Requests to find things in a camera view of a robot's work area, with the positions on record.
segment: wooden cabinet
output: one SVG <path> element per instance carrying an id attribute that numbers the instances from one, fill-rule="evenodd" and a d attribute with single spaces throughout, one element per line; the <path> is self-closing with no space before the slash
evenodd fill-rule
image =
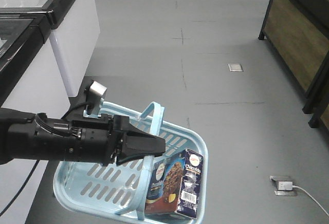
<path id="1" fill-rule="evenodd" d="M 290 0 L 273 0 L 263 31 L 306 93 L 329 52 L 329 39 Z"/>
<path id="2" fill-rule="evenodd" d="M 329 127 L 329 0 L 270 0 L 259 36 L 269 40 L 305 96 L 305 113 Z"/>

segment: cable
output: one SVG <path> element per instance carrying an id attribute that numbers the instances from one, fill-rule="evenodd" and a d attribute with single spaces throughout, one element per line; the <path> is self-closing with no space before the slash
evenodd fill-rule
<path id="1" fill-rule="evenodd" d="M 34 173 L 34 170 L 36 169 L 36 166 L 39 164 L 40 160 L 37 160 L 34 164 L 34 166 L 32 167 L 29 175 L 27 176 L 26 180 L 24 181 L 24 183 L 22 184 L 21 188 L 19 189 L 19 191 L 16 193 L 16 195 L 10 200 L 10 202 L 7 204 L 7 206 L 1 211 L 0 213 L 0 217 L 9 209 L 9 207 L 15 202 L 15 200 L 18 198 L 18 196 L 20 195 L 20 193 L 23 191 L 24 187 L 26 186 L 27 182 L 29 181 L 29 179 L 31 178 L 32 174 Z"/>
<path id="2" fill-rule="evenodd" d="M 297 188 L 297 189 L 300 189 L 303 192 L 305 192 L 318 206 L 320 206 L 320 208 L 324 211 L 324 213 L 329 217 L 328 212 L 322 207 L 322 205 L 314 197 L 311 196 L 310 193 L 307 192 L 307 190 L 305 190 L 304 188 L 301 188 L 300 186 L 297 186 L 297 185 L 293 185 L 293 188 Z"/>
<path id="3" fill-rule="evenodd" d="M 56 134 L 61 137 L 71 136 L 71 133 L 62 132 L 61 130 L 57 130 L 51 127 L 44 121 L 45 119 L 47 119 L 47 115 L 45 113 L 39 113 L 35 115 L 35 122 L 49 133 Z"/>
<path id="4" fill-rule="evenodd" d="M 68 116 L 70 114 L 70 112 L 72 112 L 73 110 L 76 110 L 80 107 L 83 107 L 83 106 L 86 106 L 86 105 L 90 105 L 91 108 L 93 108 L 94 104 L 92 104 L 91 102 L 82 102 L 82 103 L 79 103 L 75 106 L 73 106 L 72 108 L 70 108 L 62 117 L 62 119 L 65 119 L 66 116 Z"/>

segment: power plug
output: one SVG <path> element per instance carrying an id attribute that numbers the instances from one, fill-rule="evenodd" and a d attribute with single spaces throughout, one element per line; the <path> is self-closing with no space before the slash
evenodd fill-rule
<path id="1" fill-rule="evenodd" d="M 293 181 L 292 180 L 278 180 L 276 181 L 278 191 L 292 191 Z"/>

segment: white cable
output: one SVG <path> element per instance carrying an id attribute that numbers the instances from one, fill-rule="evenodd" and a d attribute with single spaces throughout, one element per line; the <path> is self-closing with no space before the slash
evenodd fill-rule
<path id="1" fill-rule="evenodd" d="M 305 192 L 318 206 L 320 206 L 320 208 L 324 211 L 324 213 L 329 217 L 328 212 L 322 207 L 322 205 L 314 197 L 311 196 L 310 193 L 307 192 L 307 190 L 305 190 L 304 188 L 301 188 L 300 186 L 297 186 L 297 185 L 293 185 L 293 188 L 298 188 L 298 189 L 302 190 L 303 192 Z"/>

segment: cookie image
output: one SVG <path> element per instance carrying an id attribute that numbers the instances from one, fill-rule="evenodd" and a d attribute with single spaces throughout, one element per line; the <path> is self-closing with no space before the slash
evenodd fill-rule
<path id="1" fill-rule="evenodd" d="M 175 193 L 170 194 L 168 197 L 168 202 L 171 203 L 171 202 L 175 201 L 175 199 L 176 199 L 176 194 Z"/>
<path id="2" fill-rule="evenodd" d="M 176 162 L 168 171 L 163 183 L 163 199 L 165 202 L 169 202 L 169 196 L 180 187 L 183 169 L 181 163 Z"/>

